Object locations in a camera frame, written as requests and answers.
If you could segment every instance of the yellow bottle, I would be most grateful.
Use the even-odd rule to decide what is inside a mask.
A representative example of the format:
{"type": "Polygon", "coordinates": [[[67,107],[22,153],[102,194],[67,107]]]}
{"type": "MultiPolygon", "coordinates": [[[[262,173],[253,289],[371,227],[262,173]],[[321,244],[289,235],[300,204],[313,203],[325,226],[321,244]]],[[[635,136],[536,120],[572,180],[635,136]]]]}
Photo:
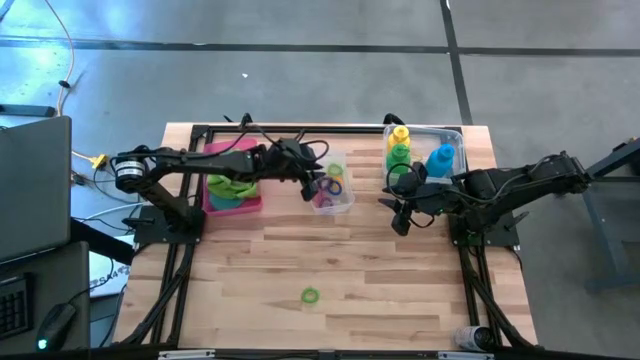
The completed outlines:
{"type": "Polygon", "coordinates": [[[397,126],[393,129],[393,132],[389,135],[389,139],[387,140],[387,154],[391,152],[394,145],[404,144],[409,147],[410,142],[409,129],[406,126],[397,126]]]}

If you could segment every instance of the concrete floor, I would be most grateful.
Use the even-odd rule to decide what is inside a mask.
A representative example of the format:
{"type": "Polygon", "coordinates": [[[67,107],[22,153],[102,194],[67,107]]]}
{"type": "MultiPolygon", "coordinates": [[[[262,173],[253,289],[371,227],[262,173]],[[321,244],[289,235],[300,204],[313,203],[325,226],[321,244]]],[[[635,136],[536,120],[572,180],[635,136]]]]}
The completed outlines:
{"type": "MultiPolygon", "coordinates": [[[[449,2],[460,46],[640,47],[637,1],[449,2]]],[[[53,5],[76,39],[447,45],[438,0],[53,5]]],[[[0,22],[0,40],[62,36],[40,0],[16,1],[0,22]]],[[[0,48],[0,102],[55,106],[68,60],[64,47],[0,48]]],[[[461,124],[446,54],[79,50],[76,60],[65,114],[73,118],[75,149],[88,154],[158,145],[168,121],[220,121],[223,114],[239,118],[246,111],[256,121],[379,123],[394,112],[409,123],[461,124]]],[[[473,123],[490,127],[500,166],[561,150],[588,166],[640,135],[640,58],[462,56],[461,63],[473,123]]],[[[33,120],[0,117],[0,124],[33,120]]],[[[89,171],[77,159],[74,168],[89,171]]],[[[94,190],[72,191],[74,216],[117,205],[94,190]]],[[[637,357],[640,288],[600,295],[583,288],[602,266],[581,199],[545,198],[525,210],[531,215],[518,230],[540,344],[637,357]]],[[[125,215],[104,219],[117,224],[125,215]]]]}

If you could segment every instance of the keyboard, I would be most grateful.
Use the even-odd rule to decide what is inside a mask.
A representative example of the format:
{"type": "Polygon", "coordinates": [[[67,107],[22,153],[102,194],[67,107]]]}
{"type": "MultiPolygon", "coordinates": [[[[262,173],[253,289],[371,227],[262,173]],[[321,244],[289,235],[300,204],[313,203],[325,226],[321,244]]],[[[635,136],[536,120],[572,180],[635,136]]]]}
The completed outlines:
{"type": "Polygon", "coordinates": [[[0,278],[0,340],[33,329],[31,276],[0,278]]]}

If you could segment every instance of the wooden tabletop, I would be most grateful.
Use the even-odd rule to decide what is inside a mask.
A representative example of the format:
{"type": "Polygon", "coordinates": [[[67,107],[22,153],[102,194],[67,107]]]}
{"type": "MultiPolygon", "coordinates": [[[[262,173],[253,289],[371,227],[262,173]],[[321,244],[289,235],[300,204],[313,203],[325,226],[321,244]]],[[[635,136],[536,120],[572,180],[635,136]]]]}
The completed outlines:
{"type": "MultiPolygon", "coordinates": [[[[192,125],[168,123],[162,146],[186,148],[192,125]]],[[[469,168],[495,167],[488,128],[461,129],[469,168]]],[[[236,136],[220,134],[214,141],[236,136]]],[[[265,142],[259,135],[247,137],[265,142]]],[[[384,196],[381,135],[305,136],[319,138],[327,140],[332,151],[346,152],[355,203],[346,214],[314,215],[300,197],[299,184],[261,181],[261,212],[208,218],[191,270],[180,347],[455,348],[452,331],[466,326],[468,315],[460,260],[450,244],[446,217],[438,217],[430,228],[412,227],[408,236],[398,236],[390,226],[393,213],[377,202],[384,196]],[[316,304],[300,301],[309,286],[320,292],[316,304]]],[[[162,180],[174,194],[180,182],[181,175],[175,174],[162,180]]],[[[152,245],[134,259],[114,339],[129,335],[158,297],[167,248],[152,245]]],[[[488,248],[487,261],[497,303],[535,343],[516,258],[506,249],[488,248]]],[[[173,307],[172,301],[163,337],[173,307]]],[[[486,323],[484,306],[479,311],[486,323]]]]}

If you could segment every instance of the green ring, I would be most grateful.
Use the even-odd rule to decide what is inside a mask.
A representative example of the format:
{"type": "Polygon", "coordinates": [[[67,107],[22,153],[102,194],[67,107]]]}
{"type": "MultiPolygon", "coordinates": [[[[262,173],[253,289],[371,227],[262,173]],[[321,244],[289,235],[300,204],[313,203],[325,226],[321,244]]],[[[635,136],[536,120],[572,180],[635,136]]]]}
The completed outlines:
{"type": "Polygon", "coordinates": [[[308,287],[302,291],[302,296],[300,296],[300,300],[303,303],[314,304],[320,300],[320,293],[318,290],[308,287]]]}
{"type": "Polygon", "coordinates": [[[340,176],[343,172],[342,166],[335,163],[329,164],[329,167],[327,167],[327,174],[330,176],[340,176]]]}

